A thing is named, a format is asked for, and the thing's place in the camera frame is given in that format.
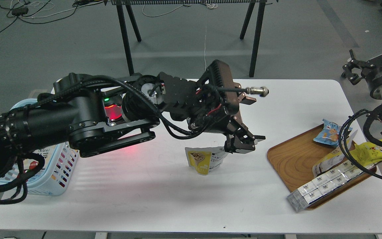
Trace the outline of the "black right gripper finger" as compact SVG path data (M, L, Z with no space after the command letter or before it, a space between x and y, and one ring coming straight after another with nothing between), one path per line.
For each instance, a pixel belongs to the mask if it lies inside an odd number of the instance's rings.
M342 66L343 72L341 74L342 78L346 78L349 80L350 83L352 83L353 86L358 84L363 77L359 77L358 74L353 73L352 70L357 68L360 70L363 70L365 68L367 69L373 69L373 64L371 62L362 61L355 59L355 55L353 50L349 50L350 54L350 60Z

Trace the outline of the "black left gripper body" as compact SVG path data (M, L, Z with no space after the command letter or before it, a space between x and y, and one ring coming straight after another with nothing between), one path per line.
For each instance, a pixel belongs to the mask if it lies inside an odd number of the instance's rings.
M197 110L188 118L188 127L194 132L214 132L224 135L249 135L239 115L239 104L253 104L257 87L242 88L235 83L229 65L214 60L196 82Z

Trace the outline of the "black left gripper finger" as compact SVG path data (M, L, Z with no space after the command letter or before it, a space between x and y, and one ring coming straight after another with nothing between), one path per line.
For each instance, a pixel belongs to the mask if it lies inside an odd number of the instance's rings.
M243 139L240 139L238 135L232 135L224 133L226 141L224 143L224 151L228 153L250 153L255 150L256 136L251 133L245 134Z
M237 116L232 117L232 125L234 128L232 134L237 137L241 143L258 143L266 139L264 135L254 135L251 133L242 119Z

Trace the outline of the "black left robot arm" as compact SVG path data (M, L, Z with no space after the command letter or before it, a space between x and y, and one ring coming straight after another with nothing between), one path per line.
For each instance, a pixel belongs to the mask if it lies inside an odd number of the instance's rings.
M0 114L0 193L16 189L0 205L27 197L27 180L44 167L35 150L68 142L81 157L91 157L155 138L151 128L164 124L179 140L204 132L226 136L227 153L249 153L265 136L254 135L243 123L239 105L265 97L266 87L242 88L229 65L214 60L197 81L133 74L74 74L55 82L54 94Z

